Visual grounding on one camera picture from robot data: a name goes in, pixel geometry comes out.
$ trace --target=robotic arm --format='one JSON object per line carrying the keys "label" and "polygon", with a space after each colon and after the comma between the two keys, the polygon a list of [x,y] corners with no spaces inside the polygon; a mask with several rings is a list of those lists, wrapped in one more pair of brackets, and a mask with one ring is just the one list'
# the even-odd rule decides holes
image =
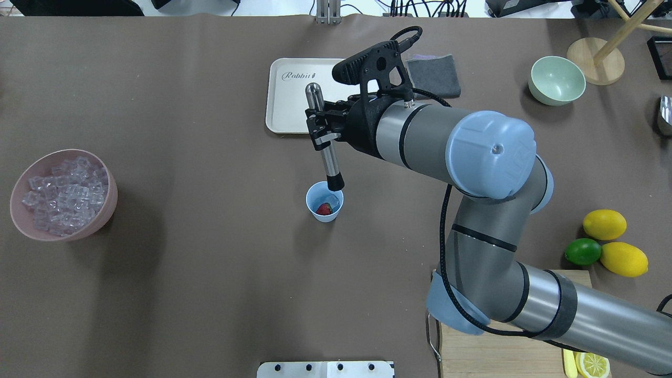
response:
{"label": "robotic arm", "polygon": [[[396,40],[413,30],[413,37]],[[511,323],[529,337],[672,377],[672,317],[515,261],[529,215],[550,200],[551,173],[524,121],[415,103],[413,92],[422,91],[412,88],[400,55],[421,33],[420,27],[407,28],[336,65],[333,78],[359,85],[358,95],[326,102],[319,85],[306,87],[308,132],[322,154],[329,188],[344,186],[333,146],[339,141],[464,194],[446,238],[445,276],[435,273],[439,279],[427,301],[439,321],[472,334],[482,333],[490,319]],[[393,70],[399,85],[390,83]],[[377,81],[378,92],[367,93],[370,80]]]}

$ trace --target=white floor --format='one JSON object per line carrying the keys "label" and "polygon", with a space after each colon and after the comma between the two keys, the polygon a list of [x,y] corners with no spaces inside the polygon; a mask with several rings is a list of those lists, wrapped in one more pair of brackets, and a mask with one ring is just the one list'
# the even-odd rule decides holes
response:
{"label": "white floor", "polygon": [[[235,16],[245,15],[295,15],[308,14],[314,0],[241,0]],[[341,0],[341,5],[350,4],[357,7],[362,13],[368,15],[382,15],[388,11],[388,7],[381,3],[389,4],[392,0]],[[231,0],[172,0],[159,10],[154,9],[151,0],[135,0],[142,8],[145,15],[191,15],[196,13],[212,13],[216,15],[231,15],[236,4]],[[638,0],[626,0],[628,9],[633,9]],[[438,3],[430,3],[429,8],[434,11]],[[20,15],[14,9],[11,14],[11,0],[0,0],[0,13],[4,15]],[[514,13],[507,17],[515,18],[574,18],[571,13],[572,1],[561,3],[549,3]],[[417,5],[420,17],[427,17],[427,10],[422,4]],[[486,11],[485,0],[468,0],[466,12],[469,17],[489,17]],[[341,14],[349,15],[358,13],[353,7],[342,7]]]}

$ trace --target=white metal plate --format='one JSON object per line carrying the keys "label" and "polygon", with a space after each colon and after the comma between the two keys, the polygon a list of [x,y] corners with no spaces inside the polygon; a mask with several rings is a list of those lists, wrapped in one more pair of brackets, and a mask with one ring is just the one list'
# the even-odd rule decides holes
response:
{"label": "white metal plate", "polygon": [[[266,127],[274,133],[307,134],[306,85],[322,87],[325,101],[347,100],[360,92],[358,85],[345,85],[331,77],[331,69],[342,59],[280,58],[271,64],[266,101]],[[375,83],[369,91],[376,91]]]}
{"label": "white metal plate", "polygon": [[394,363],[387,361],[263,363],[257,370],[257,378],[394,378]]}

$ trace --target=mint green bowl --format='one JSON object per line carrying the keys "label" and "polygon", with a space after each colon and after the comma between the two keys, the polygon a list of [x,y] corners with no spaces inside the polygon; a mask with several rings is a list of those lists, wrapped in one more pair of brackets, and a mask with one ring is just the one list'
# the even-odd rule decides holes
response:
{"label": "mint green bowl", "polygon": [[542,104],[560,106],[581,97],[586,78],[572,61],[561,56],[544,56],[532,65],[528,85]]}

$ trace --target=bowl of ice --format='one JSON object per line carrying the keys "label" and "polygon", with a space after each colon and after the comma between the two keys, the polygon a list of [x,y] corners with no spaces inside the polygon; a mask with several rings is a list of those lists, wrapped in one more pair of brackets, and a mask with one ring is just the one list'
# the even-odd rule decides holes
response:
{"label": "bowl of ice", "polygon": [[71,241],[103,227],[117,206],[117,185],[98,156],[80,149],[50,153],[21,175],[9,212],[21,233],[40,241]]}

